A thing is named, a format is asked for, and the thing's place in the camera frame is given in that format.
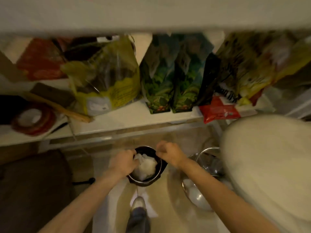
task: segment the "brown fabric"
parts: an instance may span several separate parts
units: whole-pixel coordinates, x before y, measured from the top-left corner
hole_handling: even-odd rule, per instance
[[[71,176],[58,151],[0,166],[1,233],[40,230],[73,200]]]

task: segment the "person's right hand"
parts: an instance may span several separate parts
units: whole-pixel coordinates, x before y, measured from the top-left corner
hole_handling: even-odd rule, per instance
[[[160,141],[157,144],[156,155],[178,169],[181,169],[183,161],[187,159],[176,143],[167,141]]]

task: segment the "shoe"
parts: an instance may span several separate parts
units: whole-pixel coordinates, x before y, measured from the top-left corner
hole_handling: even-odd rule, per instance
[[[132,204],[131,211],[133,211],[135,208],[143,208],[146,210],[146,204],[144,199],[141,196],[138,196],[136,199],[134,199],[134,202]]]

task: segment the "wooden handle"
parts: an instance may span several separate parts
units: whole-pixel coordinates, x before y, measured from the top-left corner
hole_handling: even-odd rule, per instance
[[[49,101],[49,100],[47,100],[41,96],[37,96],[36,94],[26,92],[25,96],[30,98],[31,100],[36,101],[36,102],[46,103],[47,105],[51,106],[53,109],[57,110],[58,112],[63,113],[69,117],[72,117],[78,121],[85,122],[85,123],[89,123],[92,121],[92,118],[87,116],[87,115],[83,115],[83,114],[76,113],[74,111],[65,109],[61,105],[59,105],[53,101]]]

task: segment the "white round lid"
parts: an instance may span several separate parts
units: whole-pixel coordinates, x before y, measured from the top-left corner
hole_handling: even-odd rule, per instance
[[[220,149],[243,197],[287,230],[311,226],[311,125],[280,115],[232,123]]]

